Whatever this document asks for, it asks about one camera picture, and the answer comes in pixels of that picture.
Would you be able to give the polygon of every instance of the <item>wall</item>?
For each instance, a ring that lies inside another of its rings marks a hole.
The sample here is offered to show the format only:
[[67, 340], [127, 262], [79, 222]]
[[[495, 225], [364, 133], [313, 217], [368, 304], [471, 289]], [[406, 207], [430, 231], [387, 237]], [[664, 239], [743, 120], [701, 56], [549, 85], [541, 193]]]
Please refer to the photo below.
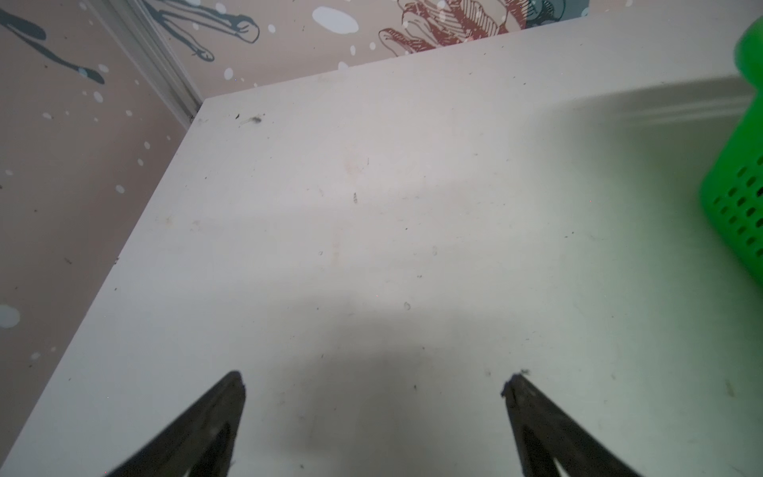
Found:
[[633, 0], [591, 0], [590, 4], [589, 0], [139, 1], [151, 13], [157, 30], [205, 98], [633, 3]]
[[84, 3], [0, 25], [2, 462], [185, 130]]

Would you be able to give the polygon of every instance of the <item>green container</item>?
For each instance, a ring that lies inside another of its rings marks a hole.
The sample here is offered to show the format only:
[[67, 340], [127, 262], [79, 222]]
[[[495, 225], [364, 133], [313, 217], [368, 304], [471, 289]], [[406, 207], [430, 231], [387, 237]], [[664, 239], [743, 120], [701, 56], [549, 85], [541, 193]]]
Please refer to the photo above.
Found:
[[734, 54], [758, 95], [707, 174], [700, 199], [710, 222], [763, 284], [763, 17]]

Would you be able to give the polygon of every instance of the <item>wall mural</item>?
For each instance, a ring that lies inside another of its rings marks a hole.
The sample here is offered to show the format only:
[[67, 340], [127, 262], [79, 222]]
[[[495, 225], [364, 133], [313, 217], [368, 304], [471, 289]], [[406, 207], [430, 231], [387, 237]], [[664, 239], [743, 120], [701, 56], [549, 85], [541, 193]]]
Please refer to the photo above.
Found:
[[200, 27], [236, 37], [248, 44], [259, 38], [257, 23], [246, 15], [229, 15], [218, 3], [216, 8], [201, 5], [201, 0], [143, 0], [148, 14], [174, 38], [204, 61], [214, 61], [214, 54], [188, 31]]
[[37, 50], [38, 53], [41, 53], [47, 59], [58, 63], [61, 66], [65, 66], [66, 68], [73, 69], [80, 75], [86, 78], [90, 78], [99, 84], [104, 85], [106, 83], [106, 81], [103, 79], [103, 76], [101, 76], [101, 74], [97, 71], [90, 68], [85, 68], [84, 66], [76, 65], [74, 63], [70, 63], [35, 41], [45, 41], [47, 38], [45, 30], [41, 26], [29, 20], [24, 20], [21, 17], [17, 17], [16, 15], [11, 15], [2, 8], [0, 8], [0, 25], [6, 27], [8, 31], [21, 38], [21, 41]]
[[[476, 0], [398, 0], [403, 31], [379, 31], [381, 44], [395, 56], [493, 37], [564, 19], [568, 0], [505, 0], [500, 24]], [[588, 3], [569, 0], [574, 3]]]

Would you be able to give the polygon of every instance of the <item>stain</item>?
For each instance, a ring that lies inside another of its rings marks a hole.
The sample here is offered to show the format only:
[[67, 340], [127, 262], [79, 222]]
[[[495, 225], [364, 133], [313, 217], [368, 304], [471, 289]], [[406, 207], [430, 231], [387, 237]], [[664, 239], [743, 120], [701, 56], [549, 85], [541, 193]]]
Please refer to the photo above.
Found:
[[247, 119], [245, 121], [241, 121], [241, 124], [246, 124], [246, 123], [259, 124], [261, 122], [262, 122], [262, 118], [260, 116], [252, 116], [251, 118], [249, 118], [249, 119]]
[[747, 474], [745, 474], [744, 472], [742, 472], [742, 470], [741, 470], [741, 469], [737, 469], [736, 467], [732, 466], [731, 464], [729, 464], [729, 467], [731, 467], [732, 469], [734, 469], [734, 470], [736, 471], [736, 473], [740, 474], [742, 477], [747, 477]]

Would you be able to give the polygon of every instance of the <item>white table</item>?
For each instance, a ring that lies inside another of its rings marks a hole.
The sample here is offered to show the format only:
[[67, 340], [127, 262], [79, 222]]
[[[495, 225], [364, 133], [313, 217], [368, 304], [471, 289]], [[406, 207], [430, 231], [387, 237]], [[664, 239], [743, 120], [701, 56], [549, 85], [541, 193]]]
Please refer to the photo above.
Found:
[[644, 475], [757, 475], [763, 292], [697, 188], [760, 14], [635, 5], [207, 100], [0, 475], [103, 475], [231, 369], [233, 477], [520, 475], [520, 369]]

